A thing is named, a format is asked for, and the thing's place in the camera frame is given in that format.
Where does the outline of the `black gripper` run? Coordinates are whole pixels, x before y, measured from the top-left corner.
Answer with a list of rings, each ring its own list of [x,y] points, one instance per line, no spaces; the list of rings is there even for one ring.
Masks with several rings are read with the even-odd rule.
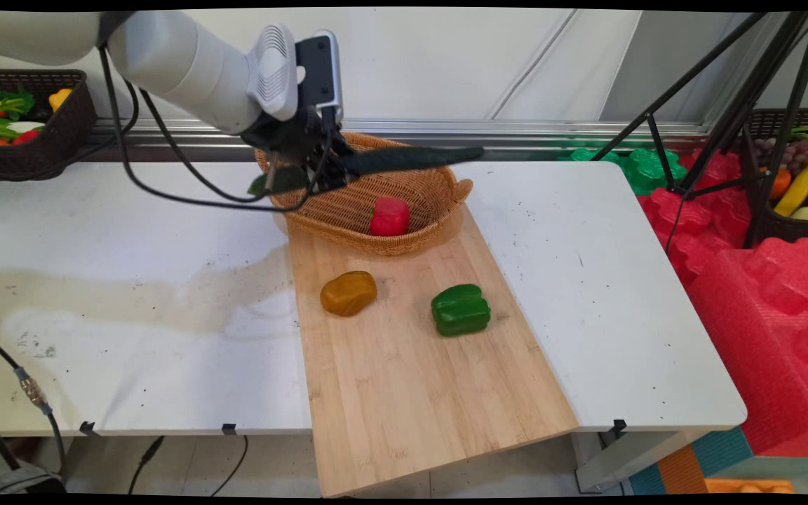
[[[299,108],[288,121],[262,113],[240,139],[272,153],[273,184],[305,184],[307,193],[328,193],[355,180],[345,164],[355,149],[339,132],[335,113],[328,107]]]

